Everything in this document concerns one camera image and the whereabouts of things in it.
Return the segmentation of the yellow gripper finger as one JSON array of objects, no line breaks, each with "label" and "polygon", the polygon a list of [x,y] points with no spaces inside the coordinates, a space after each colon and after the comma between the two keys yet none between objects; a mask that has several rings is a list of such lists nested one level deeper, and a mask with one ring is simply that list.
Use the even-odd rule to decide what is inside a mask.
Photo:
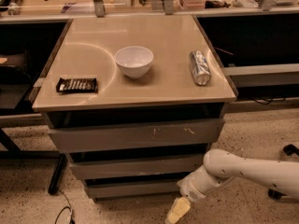
[{"label": "yellow gripper finger", "polygon": [[176,198],[166,216],[165,224],[176,224],[191,208],[185,197]]}]

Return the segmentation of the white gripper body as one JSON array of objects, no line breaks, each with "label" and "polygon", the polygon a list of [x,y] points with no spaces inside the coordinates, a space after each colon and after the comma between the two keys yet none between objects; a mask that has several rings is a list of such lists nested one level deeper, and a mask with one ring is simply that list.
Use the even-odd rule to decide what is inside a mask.
[{"label": "white gripper body", "polygon": [[190,202],[195,203],[203,198],[202,193],[195,187],[188,177],[179,180],[177,185],[179,186],[180,194]]}]

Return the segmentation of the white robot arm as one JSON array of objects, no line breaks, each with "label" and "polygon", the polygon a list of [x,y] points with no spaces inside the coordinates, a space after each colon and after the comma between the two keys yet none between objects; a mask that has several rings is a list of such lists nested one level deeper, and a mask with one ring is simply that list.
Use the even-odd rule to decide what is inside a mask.
[{"label": "white robot arm", "polygon": [[298,162],[241,158],[222,149],[211,149],[198,169],[179,180],[181,196],[174,200],[164,223],[176,224],[190,210],[191,203],[205,199],[208,192],[235,177],[299,199]]}]

